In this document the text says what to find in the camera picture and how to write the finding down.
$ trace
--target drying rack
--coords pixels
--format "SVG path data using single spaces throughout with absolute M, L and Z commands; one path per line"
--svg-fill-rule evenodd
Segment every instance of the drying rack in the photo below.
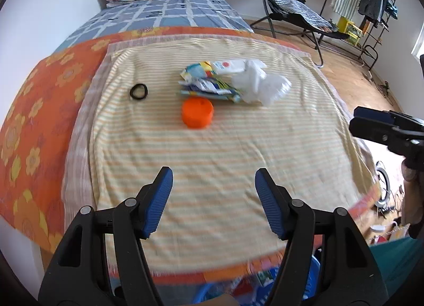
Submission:
M 322 16 L 322 13 L 323 13 L 323 11 L 324 11 L 324 9 L 325 9 L 325 6 L 327 5 L 327 1 L 328 1 L 328 0 L 325 0 L 325 1 L 324 1 L 324 4 L 323 4 L 322 9 L 321 9 L 321 12 L 320 12 L 320 16 Z M 350 43 L 350 42 L 348 42 L 348 41 L 344 41 L 344 40 L 343 40 L 343 42 L 345 42 L 345 43 L 349 44 L 351 47 L 353 47 L 353 48 L 355 48 L 356 50 L 358 50 L 358 51 L 360 52 L 360 53 L 359 53 L 359 55 L 356 55 L 356 54 L 354 54 L 353 52 L 351 52 L 351 51 L 349 51 L 349 50 L 347 50 L 347 49 L 345 49 L 345 48 L 339 47 L 338 45 L 332 44 L 332 43 L 327 42 L 327 41 L 324 41 L 325 45 L 322 45 L 322 43 L 323 43 L 323 38 L 324 38 L 324 36 L 323 36 L 323 35 L 321 35 L 321 37 L 319 38 L 319 40 L 318 40 L 318 44 L 319 44 L 321 47 L 325 48 L 325 49 L 328 49 L 328 50 L 330 50 L 330 51 L 334 51 L 334 52 L 336 52 L 336 53 L 338 53 L 338 54 L 341 54 L 341 55 L 343 55 L 343 56 L 346 56 L 346 57 L 348 57 L 348 58 L 352 58 L 352 56 L 355 56 L 355 58 L 357 58 L 358 60 L 362 60 L 362 61 L 363 61 L 363 63 L 364 63 L 364 65 L 368 67 L 368 70 L 369 70 L 369 71 L 371 71 L 371 70 L 372 70 L 372 68 L 374 67 L 374 65 L 376 64 L 377 60 L 378 60 L 378 52 L 377 52 L 377 50 L 376 50 L 376 47 L 377 47 L 377 45 L 378 45 L 378 44 L 382 45 L 382 43 L 381 43 L 381 38 L 382 38 L 382 36 L 383 36 L 383 34 L 384 34 L 384 32 L 385 32 L 385 31 L 389 31 L 389 29 L 388 29 L 388 21 L 389 21 L 389 19 L 390 19 L 391 15 L 389 15 L 389 14 L 388 14 L 388 13 L 386 13 L 386 12 L 384 12 L 383 16 L 386 16 L 386 20 L 385 20 L 385 22 L 386 22 L 386 24 L 387 24 L 387 27 L 385 27 L 385 26 L 384 26 L 384 25 L 382 25 L 381 23 L 379 24 L 379 25 L 381 25 L 381 26 L 382 26 L 382 28 L 383 28 L 383 29 L 381 30 L 380 35 L 379 35 L 378 37 L 375 37 L 375 36 L 373 36 L 373 35 L 372 35 L 372 32 L 373 32 L 373 30 L 374 30 L 374 25 L 373 25 L 373 26 L 371 27 L 371 30 L 370 30 L 369 32 L 367 31 L 367 32 L 365 33 L 365 35 L 364 35 L 364 37 L 366 37 L 366 38 L 365 38 L 365 41 L 364 41 L 364 43 L 363 43 L 360 47 L 358 47 L 357 45 L 353 45 L 352 43 Z M 375 40 L 374 45 L 372 45 L 372 44 L 367 44 L 367 43 L 368 43 L 368 40 L 369 40 L 370 38 L 371 38 L 371 39 L 373 39 L 373 40 Z M 331 46 L 333 46 L 333 47 L 335 47 L 335 48 L 337 48 L 337 49 L 333 49 L 333 48 L 328 47 L 328 46 L 326 46 L 326 45 L 331 45 Z M 366 62 L 365 62 L 365 60 L 362 58 L 362 55 L 365 55 L 365 56 L 370 57 L 370 58 L 373 60 L 373 63 L 372 63 L 371 65 L 369 65 L 368 63 L 366 63 Z

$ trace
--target dark jacket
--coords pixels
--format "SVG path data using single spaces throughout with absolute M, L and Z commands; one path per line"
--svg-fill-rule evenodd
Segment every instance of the dark jacket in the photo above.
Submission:
M 361 0 L 358 12 L 367 16 L 374 23 L 379 23 L 385 10 L 386 0 Z

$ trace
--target yellow box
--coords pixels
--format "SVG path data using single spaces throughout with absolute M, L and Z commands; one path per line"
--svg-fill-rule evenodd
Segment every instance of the yellow box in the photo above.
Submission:
M 355 23 L 353 23 L 349 19 L 347 19 L 345 17 L 340 17 L 339 23 L 337 24 L 337 26 L 339 27 L 339 31 L 346 33 L 346 28 L 347 28 L 348 24 L 355 25 Z
M 339 31 L 349 35 L 346 40 L 353 45 L 357 45 L 362 37 L 362 30 L 359 29 L 355 23 L 345 17 L 340 17 L 339 23 L 337 24 Z

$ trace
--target teal fabric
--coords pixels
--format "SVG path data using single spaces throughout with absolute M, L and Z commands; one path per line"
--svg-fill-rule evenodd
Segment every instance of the teal fabric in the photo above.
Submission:
M 408 237 L 370 246 L 370 250 L 391 296 L 423 255 L 424 241 Z

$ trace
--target orange lid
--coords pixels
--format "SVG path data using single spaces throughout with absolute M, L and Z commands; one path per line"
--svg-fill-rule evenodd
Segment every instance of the orange lid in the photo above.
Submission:
M 202 97 L 190 97 L 182 106 L 183 122 L 188 128 L 205 128 L 212 122 L 213 105 Z

